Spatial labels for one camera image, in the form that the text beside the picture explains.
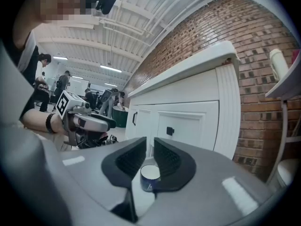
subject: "white tape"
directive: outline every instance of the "white tape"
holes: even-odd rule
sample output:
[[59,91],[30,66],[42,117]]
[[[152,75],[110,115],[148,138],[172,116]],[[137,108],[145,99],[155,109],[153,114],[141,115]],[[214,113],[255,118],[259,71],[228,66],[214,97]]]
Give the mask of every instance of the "white tape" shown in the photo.
[[84,160],[85,160],[85,158],[83,156],[78,156],[78,157],[63,160],[63,163],[65,166],[70,166],[70,165],[82,162]]
[[238,210],[246,216],[258,208],[258,203],[250,196],[250,194],[235,180],[235,178],[227,178],[223,180],[222,185],[229,193]]

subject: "small cup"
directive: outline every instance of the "small cup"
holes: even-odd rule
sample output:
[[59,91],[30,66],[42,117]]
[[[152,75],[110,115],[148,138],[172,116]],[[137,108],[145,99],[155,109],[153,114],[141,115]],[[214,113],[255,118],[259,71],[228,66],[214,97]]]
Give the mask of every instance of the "small cup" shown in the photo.
[[154,185],[160,181],[159,167],[145,165],[140,170],[140,183],[142,190],[152,192]]

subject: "white shelf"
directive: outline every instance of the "white shelf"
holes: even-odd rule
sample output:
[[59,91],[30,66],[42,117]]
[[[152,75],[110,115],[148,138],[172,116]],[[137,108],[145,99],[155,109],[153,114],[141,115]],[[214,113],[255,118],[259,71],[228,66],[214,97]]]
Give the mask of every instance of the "white shelf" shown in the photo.
[[298,137],[287,137],[286,138],[286,143],[290,143],[290,142],[299,142],[301,141],[301,136]]
[[301,95],[301,53],[298,54],[286,75],[268,92],[265,97],[288,100]]
[[236,55],[236,50],[230,41],[223,41],[179,62],[129,93],[128,97],[138,96],[195,74],[215,69],[222,66],[228,58],[231,59],[231,63],[234,65],[238,79],[239,59]]

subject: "trash can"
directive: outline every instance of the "trash can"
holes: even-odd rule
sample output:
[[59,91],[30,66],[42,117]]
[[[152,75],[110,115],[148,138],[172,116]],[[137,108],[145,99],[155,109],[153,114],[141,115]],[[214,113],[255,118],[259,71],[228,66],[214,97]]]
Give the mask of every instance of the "trash can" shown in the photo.
[[112,118],[116,121],[116,126],[125,128],[127,126],[127,114],[128,108],[125,107],[125,111],[122,111],[117,105],[113,106]]

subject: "wristband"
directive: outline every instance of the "wristband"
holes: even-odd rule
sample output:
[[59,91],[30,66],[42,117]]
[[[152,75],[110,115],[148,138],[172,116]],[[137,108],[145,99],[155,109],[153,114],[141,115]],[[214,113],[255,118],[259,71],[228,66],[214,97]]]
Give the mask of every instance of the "wristband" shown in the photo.
[[50,134],[55,134],[55,133],[56,133],[56,132],[54,132],[54,131],[52,130],[51,124],[50,124],[51,117],[52,117],[53,115],[54,115],[54,113],[49,114],[49,116],[48,116],[47,119],[46,119],[46,128],[47,128],[47,130],[48,130],[48,132],[49,132]]

